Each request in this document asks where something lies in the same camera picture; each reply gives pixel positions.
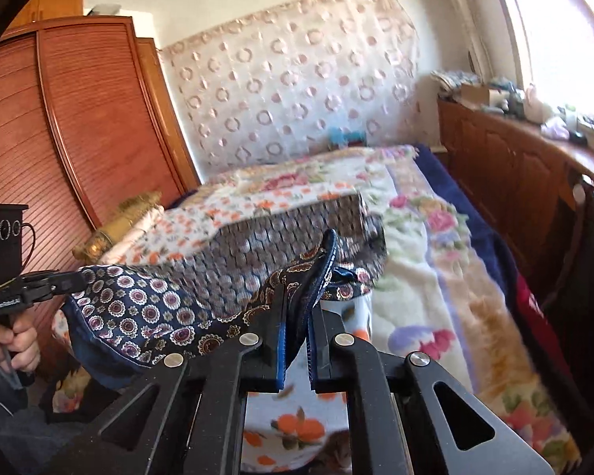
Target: person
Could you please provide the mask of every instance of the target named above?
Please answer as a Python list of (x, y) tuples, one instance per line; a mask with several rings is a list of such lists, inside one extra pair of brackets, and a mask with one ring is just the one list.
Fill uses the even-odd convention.
[(12, 323), (11, 329), (0, 325), (0, 449), (18, 473), (36, 475), (84, 425), (47, 424), (42, 409), (29, 407), (26, 385), (40, 363), (37, 331), (26, 313)]

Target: louvered door panel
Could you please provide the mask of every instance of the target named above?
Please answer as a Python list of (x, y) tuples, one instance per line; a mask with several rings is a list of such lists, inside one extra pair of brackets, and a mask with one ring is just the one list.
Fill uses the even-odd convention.
[(160, 190), (181, 192), (150, 118), (123, 23), (44, 31), (49, 109), (86, 198), (100, 222), (118, 204)]
[[(37, 241), (26, 271), (72, 270), (71, 248), (91, 229), (57, 158), (38, 86), (35, 38), (24, 36), (0, 45), (0, 203), (28, 204), (24, 219), (35, 226)], [(32, 245), (23, 233), (23, 257)], [(54, 365), (57, 345), (50, 326), (62, 299), (33, 311), (42, 357)]]

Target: cardboard box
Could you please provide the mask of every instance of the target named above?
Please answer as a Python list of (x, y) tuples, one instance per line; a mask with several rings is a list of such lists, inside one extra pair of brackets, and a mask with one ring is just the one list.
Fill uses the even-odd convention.
[(508, 93), (504, 92), (491, 89), (486, 85), (462, 84), (460, 96), (462, 100), (471, 104), (497, 107), (508, 96)]

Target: wooden countertop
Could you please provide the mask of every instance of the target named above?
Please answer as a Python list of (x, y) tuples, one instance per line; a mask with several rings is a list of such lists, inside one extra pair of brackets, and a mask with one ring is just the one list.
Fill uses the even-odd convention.
[[(466, 107), (461, 106), (460, 104), (451, 103), (451, 105), (466, 109)], [(533, 125), (532, 123), (522, 122), (513, 118), (505, 118), (495, 114), (484, 113), (484, 116), (491, 121), (510, 125), (523, 133), (529, 134), (536, 141), (542, 142), (542, 144), (545, 144), (548, 148), (562, 156), (566, 165), (583, 175), (587, 175), (594, 181), (594, 151), (589, 148), (577, 146), (567, 141), (552, 141), (551, 139), (546, 139), (541, 135), (541, 128), (539, 125)]]

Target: floral blanket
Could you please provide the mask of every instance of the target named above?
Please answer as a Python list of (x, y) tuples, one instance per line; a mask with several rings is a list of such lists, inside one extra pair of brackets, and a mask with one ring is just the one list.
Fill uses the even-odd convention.
[[(167, 211), (122, 263), (188, 257), (225, 223), (359, 192), (383, 218), (385, 271), (356, 305), (323, 306), (381, 351), (431, 355), (561, 473), (579, 460), (575, 442), (470, 244), (467, 217), (434, 193), (415, 156), (413, 147), (350, 148), (230, 172)], [(348, 469), (347, 426), (344, 395), (312, 393), (301, 352), (282, 393), (249, 396), (242, 467), (285, 471), (323, 458), (328, 469)]]

